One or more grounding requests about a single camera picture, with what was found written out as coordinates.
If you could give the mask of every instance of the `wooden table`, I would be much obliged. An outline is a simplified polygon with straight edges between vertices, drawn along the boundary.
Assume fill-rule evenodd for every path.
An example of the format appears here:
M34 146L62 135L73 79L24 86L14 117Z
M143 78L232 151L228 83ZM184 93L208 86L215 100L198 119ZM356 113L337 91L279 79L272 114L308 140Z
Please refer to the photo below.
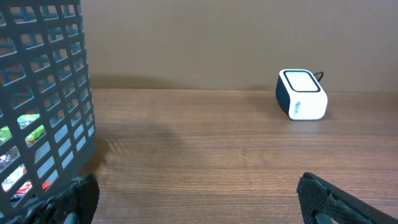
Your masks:
M328 96L291 121L274 92L93 90L93 223L303 223L304 172L398 218L398 94Z

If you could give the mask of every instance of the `logo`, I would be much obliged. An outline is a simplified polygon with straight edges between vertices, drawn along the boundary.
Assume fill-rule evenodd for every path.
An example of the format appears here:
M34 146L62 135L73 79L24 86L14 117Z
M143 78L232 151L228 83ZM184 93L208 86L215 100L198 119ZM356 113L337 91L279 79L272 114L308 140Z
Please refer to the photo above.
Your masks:
M296 114L299 112L299 108L300 108L301 102L297 102L296 105L294 106L294 115L296 116Z

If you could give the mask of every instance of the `small white device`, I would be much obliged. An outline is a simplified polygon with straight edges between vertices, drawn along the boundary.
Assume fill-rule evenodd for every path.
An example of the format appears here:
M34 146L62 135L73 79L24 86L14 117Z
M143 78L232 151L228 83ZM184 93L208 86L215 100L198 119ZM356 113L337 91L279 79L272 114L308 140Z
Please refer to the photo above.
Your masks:
M278 104L292 120L317 120L325 115L328 97L308 70L280 71L275 94Z

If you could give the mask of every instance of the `lattice grid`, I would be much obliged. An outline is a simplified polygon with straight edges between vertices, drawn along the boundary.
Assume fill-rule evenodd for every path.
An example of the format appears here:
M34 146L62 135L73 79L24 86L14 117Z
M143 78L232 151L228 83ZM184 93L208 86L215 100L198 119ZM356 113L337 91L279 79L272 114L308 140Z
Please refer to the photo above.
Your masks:
M96 127L79 0L0 1L0 128L11 138L0 156L19 156L0 167L0 182L21 164L26 173L7 190L0 188L0 212L8 215L28 200L44 198L73 161L83 156ZM39 114L20 128L18 117ZM32 145L25 137L39 126L44 134ZM10 198L27 181L32 188L16 203ZM45 181L53 184L42 189Z

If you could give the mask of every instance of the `brown wooden surface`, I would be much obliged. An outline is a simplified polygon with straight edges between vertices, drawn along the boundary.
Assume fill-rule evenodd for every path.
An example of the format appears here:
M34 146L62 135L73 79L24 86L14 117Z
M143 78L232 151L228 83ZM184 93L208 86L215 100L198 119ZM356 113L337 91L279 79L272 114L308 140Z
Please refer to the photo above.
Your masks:
M398 94L328 96L291 121L274 92L93 90L93 223L303 223L304 172L398 218Z

